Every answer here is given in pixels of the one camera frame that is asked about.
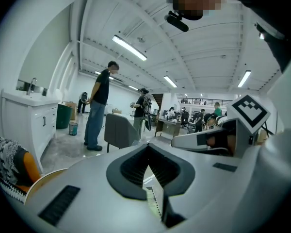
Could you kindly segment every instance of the gray chair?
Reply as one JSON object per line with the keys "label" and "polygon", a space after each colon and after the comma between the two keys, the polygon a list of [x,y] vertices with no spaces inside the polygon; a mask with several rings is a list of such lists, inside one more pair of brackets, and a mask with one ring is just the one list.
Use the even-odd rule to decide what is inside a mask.
{"label": "gray chair", "polygon": [[139,135],[126,117],[107,114],[105,125],[105,141],[119,149],[127,148],[139,142]]}

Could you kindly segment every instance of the orange sleeve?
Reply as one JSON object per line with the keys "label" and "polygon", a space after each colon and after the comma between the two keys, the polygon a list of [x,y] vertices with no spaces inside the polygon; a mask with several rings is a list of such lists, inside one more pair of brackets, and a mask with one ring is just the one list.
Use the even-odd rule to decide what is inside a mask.
{"label": "orange sleeve", "polygon": [[34,158],[29,152],[25,153],[24,155],[24,165],[32,182],[36,182],[41,176],[34,162]]}

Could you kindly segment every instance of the smoke detector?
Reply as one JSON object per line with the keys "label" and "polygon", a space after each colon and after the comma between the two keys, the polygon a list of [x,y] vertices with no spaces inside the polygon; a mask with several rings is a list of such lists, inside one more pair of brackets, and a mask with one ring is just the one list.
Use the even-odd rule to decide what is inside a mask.
{"label": "smoke detector", "polygon": [[145,43],[146,42],[142,37],[138,37],[137,39],[139,40],[140,43]]}

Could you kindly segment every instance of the person in green shirt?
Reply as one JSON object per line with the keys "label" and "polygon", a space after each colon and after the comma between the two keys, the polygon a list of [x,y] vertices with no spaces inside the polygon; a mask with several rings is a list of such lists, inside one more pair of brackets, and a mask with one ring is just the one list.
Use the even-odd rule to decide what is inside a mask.
{"label": "person in green shirt", "polygon": [[216,102],[216,103],[214,104],[214,108],[215,108],[214,113],[215,113],[218,117],[222,116],[222,109],[220,108],[220,103],[219,103],[219,102]]}

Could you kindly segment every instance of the green pants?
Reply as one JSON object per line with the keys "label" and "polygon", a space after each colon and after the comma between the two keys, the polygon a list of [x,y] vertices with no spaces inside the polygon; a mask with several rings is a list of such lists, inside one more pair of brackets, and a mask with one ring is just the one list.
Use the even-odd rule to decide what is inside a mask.
{"label": "green pants", "polygon": [[135,117],[134,118],[134,128],[136,129],[140,139],[141,139],[141,130],[142,130],[143,120],[144,120],[143,117]]}

